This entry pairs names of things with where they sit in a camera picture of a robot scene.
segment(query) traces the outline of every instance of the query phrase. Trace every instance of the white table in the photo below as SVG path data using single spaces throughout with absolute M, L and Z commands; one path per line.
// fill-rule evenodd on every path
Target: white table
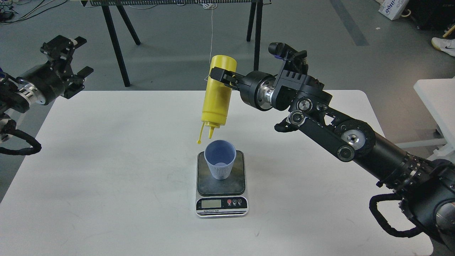
M 446 144 L 428 159 L 443 158 L 455 162 L 455 79 L 418 80 L 414 90 L 438 124 Z
M 361 91 L 328 91 L 331 106 L 382 133 Z M 1 255 L 429 255 L 425 234 L 395 238 L 368 209 L 390 193 L 300 132 L 288 112 L 261 112 L 233 92 L 226 139 L 245 154 L 245 217 L 195 213 L 203 91 L 81 92 L 58 98 L 0 204 Z M 398 202 L 392 226 L 412 227 Z

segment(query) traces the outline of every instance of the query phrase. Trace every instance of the blue cup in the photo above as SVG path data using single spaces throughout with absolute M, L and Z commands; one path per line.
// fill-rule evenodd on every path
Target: blue cup
M 225 140 L 211 142 L 204 151 L 204 158 L 210 173 L 219 180 L 229 177 L 236 156 L 235 147 Z

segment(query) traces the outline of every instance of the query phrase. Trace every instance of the gray floor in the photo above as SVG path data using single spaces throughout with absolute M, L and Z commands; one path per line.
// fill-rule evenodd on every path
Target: gray floor
M 25 14 L 38 3 L 32 0 L 16 10 Z M 364 91 L 390 141 L 434 138 L 436 123 L 413 85 L 419 79 L 452 78 L 455 58 L 432 48 L 431 38 L 441 37 L 441 31 L 417 30 L 410 19 L 390 21 L 377 12 L 378 8 L 374 0 L 273 1 L 263 10 L 259 70 L 275 74 L 280 68 L 281 62 L 267 52 L 270 42 L 307 50 L 309 74 L 322 81 L 326 89 Z M 0 67 L 19 76 L 46 61 L 39 52 L 43 42 L 56 35 L 82 36 L 88 43 L 76 51 L 72 66 L 75 71 L 84 66 L 95 69 L 86 81 L 86 90 L 204 90 L 213 15 L 212 56 L 234 57 L 239 73 L 253 69 L 254 44 L 245 41 L 249 4 L 222 4 L 213 12 L 200 5 L 125 9 L 142 41 L 140 46 L 134 44 L 117 10 L 111 8 L 133 84 L 130 88 L 123 86 L 101 8 L 84 8 L 79 2 L 68 2 L 24 22 L 0 25 Z M 169 103 L 184 108 L 184 99 L 169 99 Z M 34 105 L 24 115 L 11 115 L 20 122 L 19 129 L 36 135 L 50 107 Z M 150 118 L 153 111 L 159 111 L 135 109 L 134 102 L 125 107 L 149 111 Z M 12 139 L 2 146 L 25 145 Z M 428 157 L 433 149 L 408 151 Z M 22 160 L 0 155 L 0 199 Z M 36 171 L 42 168 L 46 167 L 37 166 Z M 432 255 L 447 254 L 443 246 L 435 244 Z

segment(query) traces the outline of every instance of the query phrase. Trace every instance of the digital kitchen scale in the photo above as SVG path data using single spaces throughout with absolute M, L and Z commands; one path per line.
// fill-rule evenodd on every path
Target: digital kitchen scale
M 196 213 L 200 217 L 240 217 L 248 212 L 245 162 L 237 150 L 229 177 L 215 179 L 204 152 L 197 156 Z

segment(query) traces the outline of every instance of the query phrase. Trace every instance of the black table leg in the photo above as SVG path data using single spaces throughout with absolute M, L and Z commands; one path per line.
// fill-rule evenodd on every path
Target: black table leg
M 136 43 L 136 45 L 140 45 L 141 41 L 139 40 L 139 37 L 137 37 L 136 31 L 134 31 L 133 25 L 131 24 L 131 21 L 128 18 L 128 15 L 125 12 L 125 8 L 123 8 L 122 5 L 117 5 L 117 9 L 120 12 L 120 16 L 122 17 L 123 21 L 125 22 L 126 27 L 128 28 L 131 36 L 133 37 L 134 42 Z
M 125 62 L 123 61 L 123 56 L 121 55 L 120 44 L 118 43 L 117 34 L 115 32 L 114 23 L 112 22 L 111 12 L 109 11 L 109 6 L 101 6 L 103 9 L 104 19 L 106 20 L 107 30 L 111 36 L 112 46 L 114 47 L 115 56 L 117 58 L 118 66 L 120 68 L 121 77 L 125 87 L 130 86 L 130 79 L 128 78 L 128 73 L 126 72 Z
M 251 3 L 250 18 L 248 19 L 247 42 L 251 41 L 251 32 L 253 31 L 254 12 L 256 11 L 256 3 Z
M 259 70 L 259 52 L 261 50 L 262 7 L 263 0 L 258 2 L 256 9 L 256 34 L 254 35 L 254 65 L 253 70 Z

